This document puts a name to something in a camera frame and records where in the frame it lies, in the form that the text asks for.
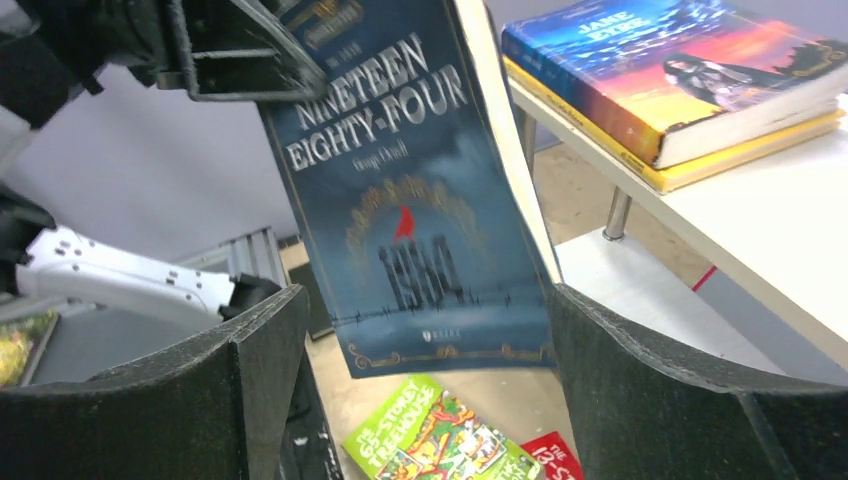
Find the Jane Eyre book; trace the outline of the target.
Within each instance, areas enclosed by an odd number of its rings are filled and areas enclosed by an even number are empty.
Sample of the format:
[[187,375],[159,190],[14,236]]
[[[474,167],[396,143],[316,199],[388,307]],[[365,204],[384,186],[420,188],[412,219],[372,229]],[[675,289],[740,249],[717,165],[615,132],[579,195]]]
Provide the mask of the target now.
[[581,1],[506,25],[506,57],[665,169],[835,109],[844,41],[724,1]]

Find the green 65-Storey Treehouse book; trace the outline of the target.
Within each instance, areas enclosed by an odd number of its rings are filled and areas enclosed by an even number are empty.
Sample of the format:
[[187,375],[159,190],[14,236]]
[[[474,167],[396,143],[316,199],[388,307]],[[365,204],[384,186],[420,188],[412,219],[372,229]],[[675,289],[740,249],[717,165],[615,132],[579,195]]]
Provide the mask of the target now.
[[543,468],[426,374],[411,374],[342,447],[376,480],[525,480]]

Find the yellow book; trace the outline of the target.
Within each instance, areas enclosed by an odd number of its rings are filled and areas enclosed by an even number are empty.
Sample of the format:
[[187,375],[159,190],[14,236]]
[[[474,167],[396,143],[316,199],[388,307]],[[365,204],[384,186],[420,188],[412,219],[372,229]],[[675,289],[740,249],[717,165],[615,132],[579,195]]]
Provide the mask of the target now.
[[524,71],[508,58],[503,59],[510,77],[539,97],[548,107],[571,121],[583,134],[591,138],[608,154],[617,158],[633,173],[650,185],[657,193],[665,195],[690,184],[705,180],[751,161],[781,152],[796,145],[816,139],[837,130],[846,115],[843,109],[832,108],[825,114],[774,133],[701,156],[663,170],[656,170],[639,160],[585,115],[567,104],[550,88]]

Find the Nineteen Eighty-Four blue book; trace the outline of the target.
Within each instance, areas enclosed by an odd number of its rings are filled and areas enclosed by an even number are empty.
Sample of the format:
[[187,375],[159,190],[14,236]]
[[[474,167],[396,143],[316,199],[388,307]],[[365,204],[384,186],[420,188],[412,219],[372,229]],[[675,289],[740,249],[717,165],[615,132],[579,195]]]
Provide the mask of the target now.
[[354,378],[551,368],[561,273],[481,1],[288,1],[328,78],[260,107]]

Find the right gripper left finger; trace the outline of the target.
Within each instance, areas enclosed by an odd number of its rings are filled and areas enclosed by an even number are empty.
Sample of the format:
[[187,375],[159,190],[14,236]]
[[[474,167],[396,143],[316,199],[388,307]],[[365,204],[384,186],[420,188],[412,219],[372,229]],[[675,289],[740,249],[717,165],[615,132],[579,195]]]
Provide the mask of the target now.
[[1,394],[5,479],[271,479],[304,351],[306,290],[102,371]]

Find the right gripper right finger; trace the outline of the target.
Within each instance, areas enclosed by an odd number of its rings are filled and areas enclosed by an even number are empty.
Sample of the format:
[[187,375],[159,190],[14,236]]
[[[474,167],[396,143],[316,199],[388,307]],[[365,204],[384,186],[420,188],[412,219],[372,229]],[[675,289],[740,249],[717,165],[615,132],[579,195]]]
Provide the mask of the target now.
[[847,390],[708,354],[557,284],[554,349],[587,479],[843,479]]

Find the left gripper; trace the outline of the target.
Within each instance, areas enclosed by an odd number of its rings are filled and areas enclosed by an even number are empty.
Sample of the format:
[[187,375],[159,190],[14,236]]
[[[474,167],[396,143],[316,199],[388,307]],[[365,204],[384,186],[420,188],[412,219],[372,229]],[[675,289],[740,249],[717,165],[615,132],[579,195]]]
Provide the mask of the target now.
[[146,87],[198,102],[299,102],[324,70],[281,21],[295,1],[4,1],[1,105],[46,125],[122,66]]

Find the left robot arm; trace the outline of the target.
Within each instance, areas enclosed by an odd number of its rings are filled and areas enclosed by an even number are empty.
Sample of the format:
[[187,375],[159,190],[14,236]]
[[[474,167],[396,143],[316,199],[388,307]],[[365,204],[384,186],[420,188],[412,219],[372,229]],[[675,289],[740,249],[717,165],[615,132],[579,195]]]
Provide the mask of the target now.
[[[327,89],[324,71],[282,22],[279,1],[5,1],[1,5],[1,160],[82,93],[108,65],[144,86],[199,102],[294,103]],[[279,290],[248,274],[186,269],[59,225],[1,190],[1,291],[62,297],[149,316],[228,321]]]

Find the red 13-Storey Treehouse book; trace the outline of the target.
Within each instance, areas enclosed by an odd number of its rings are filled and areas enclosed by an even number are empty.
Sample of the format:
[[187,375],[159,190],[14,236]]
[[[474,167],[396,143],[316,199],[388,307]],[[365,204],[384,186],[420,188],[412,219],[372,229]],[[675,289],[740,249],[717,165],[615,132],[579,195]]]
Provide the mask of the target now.
[[542,465],[547,480],[584,479],[577,456],[559,432],[544,434],[523,443],[521,447]]

